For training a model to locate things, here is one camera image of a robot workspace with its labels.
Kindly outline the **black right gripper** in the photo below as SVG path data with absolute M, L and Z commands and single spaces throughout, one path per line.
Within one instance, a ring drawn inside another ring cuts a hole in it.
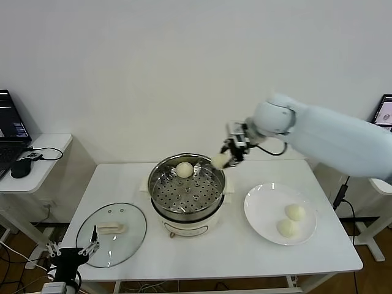
M 249 154 L 250 149 L 250 141 L 248 139 L 237 140 L 237 139 L 229 139 L 228 146 L 223 146 L 220 149 L 220 154 L 229 154 L 231 153 L 232 159 L 230 159 L 226 164 L 225 168 L 235 167 L 237 166 L 237 161 L 243 161 L 244 156 Z

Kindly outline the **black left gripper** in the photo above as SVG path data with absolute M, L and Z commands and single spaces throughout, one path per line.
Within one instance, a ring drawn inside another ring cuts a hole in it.
M 74 281 L 78 267 L 88 262 L 88 255 L 93 255 L 99 248 L 97 226 L 92 231 L 89 244 L 84 248 L 61 248 L 56 242 L 46 243 L 47 251 L 52 258 L 52 265 L 56 267 L 54 281 Z

